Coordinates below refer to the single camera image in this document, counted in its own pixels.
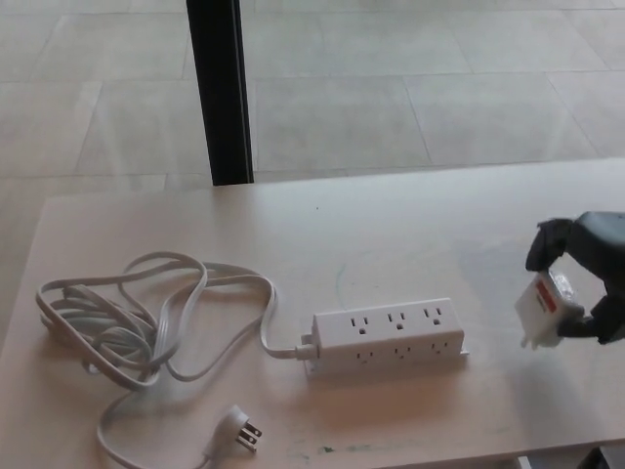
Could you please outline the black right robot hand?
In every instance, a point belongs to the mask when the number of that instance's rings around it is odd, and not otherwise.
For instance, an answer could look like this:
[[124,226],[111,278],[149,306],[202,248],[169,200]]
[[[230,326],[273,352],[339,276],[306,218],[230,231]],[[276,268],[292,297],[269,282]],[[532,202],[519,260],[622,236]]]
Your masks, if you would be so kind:
[[[604,284],[604,296],[586,313],[566,277],[551,271],[570,256]],[[595,338],[607,345],[624,338],[624,215],[590,211],[578,218],[538,224],[525,269],[534,279],[516,304],[521,344],[555,347],[564,338]]]

